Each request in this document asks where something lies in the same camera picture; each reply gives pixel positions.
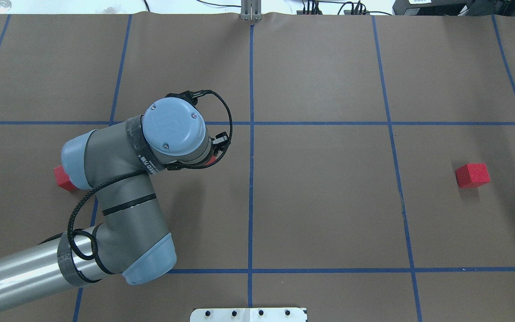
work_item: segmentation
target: robotic arm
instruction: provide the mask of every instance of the robotic arm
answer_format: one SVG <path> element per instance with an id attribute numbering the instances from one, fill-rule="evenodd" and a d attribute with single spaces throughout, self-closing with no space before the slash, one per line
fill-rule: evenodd
<path id="1" fill-rule="evenodd" d="M 198 98 L 213 94 L 225 106 L 230 130 L 208 135 Z M 131 285 L 168 272 L 176 252 L 149 175 L 163 169 L 204 169 L 225 155 L 232 117 L 212 90 L 168 94 L 144 116 L 68 141 L 61 163 L 70 182 L 91 189 L 77 205 L 67 231 L 0 258 L 0 312 L 121 273 Z M 96 193 L 104 224 L 74 229 L 84 202 Z"/>

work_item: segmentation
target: black tape band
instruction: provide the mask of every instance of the black tape band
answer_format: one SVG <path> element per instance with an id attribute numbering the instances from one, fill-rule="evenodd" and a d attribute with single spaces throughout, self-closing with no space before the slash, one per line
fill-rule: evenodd
<path id="1" fill-rule="evenodd" d="M 97 230 L 98 230 L 98 227 L 102 225 L 102 224 L 98 224 L 94 229 L 93 229 L 93 237 L 94 239 L 96 240 L 97 238 Z M 106 274 L 108 275 L 114 275 L 115 273 L 113 273 L 112 271 L 109 271 L 108 269 L 106 269 L 105 265 L 102 263 L 101 261 L 101 258 L 98 256 L 98 253 L 96 253 L 94 255 L 94 261 L 95 263 L 97 263 L 97 266 L 98 268 L 101 269 L 101 271 L 104 271 Z"/>
<path id="2" fill-rule="evenodd" d="M 129 202 L 121 203 L 118 206 L 114 206 L 114 207 L 108 208 L 108 209 L 102 211 L 102 215 L 103 216 L 108 216 L 110 214 L 114 214 L 115 212 L 120 212 L 121 210 L 125 210 L 127 208 L 134 207 L 137 204 L 141 204 L 143 202 L 147 202 L 147 201 L 150 201 L 152 199 L 156 199 L 156 194 L 149 194 L 149 195 L 146 195 L 146 196 L 142 196 L 140 198 L 136 198 L 135 200 L 131 200 Z"/>
<path id="3" fill-rule="evenodd" d="M 87 279 L 86 276 L 77 269 L 66 233 L 63 233 L 60 237 L 59 245 L 57 246 L 57 264 L 59 265 L 63 278 L 74 287 L 84 287 L 88 284 L 100 281 Z"/>
<path id="4" fill-rule="evenodd" d="M 127 119 L 127 137 L 146 171 L 155 174 L 164 170 L 164 166 L 154 155 L 144 138 L 142 116 Z"/>

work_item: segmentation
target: white surface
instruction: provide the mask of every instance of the white surface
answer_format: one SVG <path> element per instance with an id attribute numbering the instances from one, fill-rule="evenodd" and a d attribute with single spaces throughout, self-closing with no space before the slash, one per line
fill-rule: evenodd
<path id="1" fill-rule="evenodd" d="M 11 0 L 9 14 L 129 14 L 146 11 L 142 0 Z M 240 8 L 220 8 L 196 0 L 147 0 L 152 12 L 168 14 L 240 13 Z M 240 5 L 241 0 L 207 0 L 215 4 Z M 368 11 L 392 13 L 394 0 L 367 0 Z M 323 14 L 337 14 L 341 4 L 319 4 Z M 262 0 L 262 13 L 296 14 L 302 10 L 301 0 Z"/>
<path id="2" fill-rule="evenodd" d="M 229 309 L 195 309 L 190 314 L 190 322 L 306 322 L 306 308 L 229 308 Z"/>

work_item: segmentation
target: silver arm tube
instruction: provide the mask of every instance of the silver arm tube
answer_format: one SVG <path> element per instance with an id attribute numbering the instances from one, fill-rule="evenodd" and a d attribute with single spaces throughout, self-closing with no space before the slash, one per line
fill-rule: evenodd
<path id="1" fill-rule="evenodd" d="M 85 230 L 91 233 L 93 228 Z M 57 263 L 59 241 L 60 238 L 57 238 L 0 258 L 0 312 L 77 287 L 65 279 Z M 84 254 L 91 253 L 88 238 L 76 236 L 75 242 Z M 73 261 L 90 280 L 106 276 L 95 261 L 84 261 L 74 253 Z"/>

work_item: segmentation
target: floor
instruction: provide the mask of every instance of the floor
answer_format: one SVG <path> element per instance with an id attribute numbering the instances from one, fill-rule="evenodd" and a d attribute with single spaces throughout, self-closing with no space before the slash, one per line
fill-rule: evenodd
<path id="1" fill-rule="evenodd" d="M 0 257 L 65 230 L 83 194 L 55 185 L 65 141 L 206 88 L 232 109 L 227 157 L 152 177 L 174 269 L 0 322 L 515 321 L 515 18 L 0 16 Z M 198 107 L 227 127 L 217 100 Z M 459 189 L 480 162 L 492 182 Z"/>

